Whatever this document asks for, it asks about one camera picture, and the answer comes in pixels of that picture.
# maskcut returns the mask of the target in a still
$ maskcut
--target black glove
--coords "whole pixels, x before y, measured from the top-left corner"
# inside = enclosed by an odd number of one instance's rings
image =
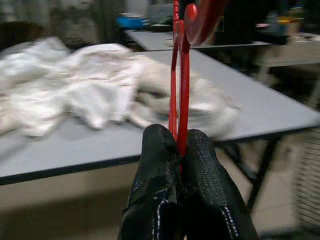
[[[118,240],[180,240],[182,193],[176,142],[164,126],[143,132],[142,153]]]
[[[257,240],[237,186],[219,163],[207,135],[189,130],[183,162],[184,229],[188,240]]]

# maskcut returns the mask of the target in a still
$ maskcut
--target black table leg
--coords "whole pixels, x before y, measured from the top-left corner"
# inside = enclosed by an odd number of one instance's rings
[[[256,203],[260,188],[262,186],[262,183],[265,179],[265,175],[270,167],[270,164],[272,162],[273,159],[273,155],[275,153],[275,150],[277,148],[277,144],[279,142],[281,138],[277,137],[277,138],[273,138],[271,140],[268,141],[268,144],[264,150],[263,153],[263,157],[261,160],[261,165],[259,167],[259,170],[256,174],[256,179],[253,183],[253,187],[248,199],[248,203],[247,203],[247,208],[249,210],[249,213],[252,212],[254,205]]]

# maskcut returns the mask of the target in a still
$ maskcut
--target black metal frame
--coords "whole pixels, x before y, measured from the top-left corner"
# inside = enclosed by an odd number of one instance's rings
[[[241,149],[237,143],[225,143],[218,145],[223,149],[234,164],[239,168],[243,175],[252,184],[251,193],[247,202],[249,213],[252,213],[254,205],[258,199],[258,195],[264,182],[266,173],[272,163],[273,155],[277,149],[277,145],[281,140],[280,136],[267,140],[267,145],[261,159],[261,163],[257,172],[254,172],[244,161],[241,155]]]

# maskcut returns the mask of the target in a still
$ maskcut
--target white fabric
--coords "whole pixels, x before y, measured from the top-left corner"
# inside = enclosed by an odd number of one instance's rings
[[[94,129],[102,129],[108,121],[123,121],[129,114],[137,78],[144,69],[143,62],[129,57],[129,52],[118,44],[95,45],[66,60],[66,102],[74,116]]]
[[[138,83],[139,93],[129,118],[142,127],[154,123],[167,127],[170,67],[147,57],[144,57],[144,64],[145,71]],[[179,69],[176,72],[178,93]],[[231,98],[225,96],[221,90],[215,88],[212,81],[190,71],[189,129],[199,129],[210,137],[218,137],[231,129],[239,111],[240,107],[233,104]]]
[[[4,56],[0,87],[9,100],[0,101],[0,133],[19,126],[26,136],[42,137],[67,112],[95,129],[123,121],[144,69],[129,52],[119,44],[101,44],[69,55],[57,38],[48,38]],[[15,121],[8,126],[8,119]]]

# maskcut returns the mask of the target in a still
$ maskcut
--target gray table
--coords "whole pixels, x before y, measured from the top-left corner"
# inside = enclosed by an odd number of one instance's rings
[[[167,45],[167,40],[173,39],[172,32],[150,32],[150,31],[135,31],[126,30],[125,33],[135,41],[145,51],[171,51],[172,45]],[[255,41],[251,44],[231,44],[231,45],[209,45],[202,44],[200,46],[194,46],[192,49],[210,51],[221,49],[234,49],[234,48],[256,48],[269,46],[269,43],[262,41]]]
[[[162,63],[171,61],[171,51],[143,54]],[[253,206],[280,137],[318,126],[320,116],[196,50],[190,51],[190,65],[203,77],[212,79],[242,107],[230,132],[213,141],[226,150],[253,183],[249,207]],[[0,185],[136,162],[141,152],[142,133],[141,128],[130,123],[94,131],[74,118],[61,123],[42,140],[22,137],[17,131],[9,132],[0,137]],[[255,174],[240,159],[235,144],[262,138],[270,142],[260,170]]]

